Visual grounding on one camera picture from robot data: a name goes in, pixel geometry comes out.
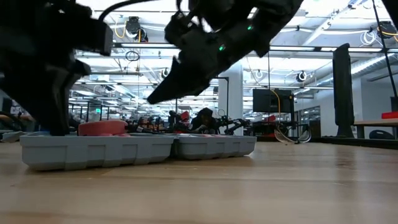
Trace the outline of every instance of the person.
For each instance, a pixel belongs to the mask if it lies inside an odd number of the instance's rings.
[[[211,109],[203,108],[198,112],[197,117],[192,119],[190,129],[201,134],[218,134],[216,119],[212,115]]]

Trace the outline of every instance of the black stand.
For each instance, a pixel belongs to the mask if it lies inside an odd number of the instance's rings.
[[[333,52],[333,93],[335,96],[335,123],[337,137],[353,138],[354,106],[351,79],[349,44],[343,44]]]
[[[229,118],[228,116],[228,110],[229,110],[229,77],[216,77],[214,79],[224,79],[226,81],[226,111],[225,111],[225,115],[227,118]]]

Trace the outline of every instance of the red box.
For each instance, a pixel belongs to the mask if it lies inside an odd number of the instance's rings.
[[[392,118],[398,118],[398,111],[381,114],[381,119],[392,119]]]

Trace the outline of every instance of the red sponge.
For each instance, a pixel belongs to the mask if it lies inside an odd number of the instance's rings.
[[[79,136],[114,136],[126,133],[124,121],[95,121],[79,125]]]

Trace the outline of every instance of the desk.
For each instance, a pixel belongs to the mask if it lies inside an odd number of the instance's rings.
[[[0,119],[10,119],[6,115],[0,115]],[[21,115],[21,119],[27,120],[27,121],[35,121],[35,119],[31,115]]]
[[[365,127],[398,127],[398,118],[380,119],[377,121],[355,121],[356,134],[358,138],[365,138]]]
[[[0,145],[4,224],[396,224],[398,151],[259,142],[249,157],[32,172]]]

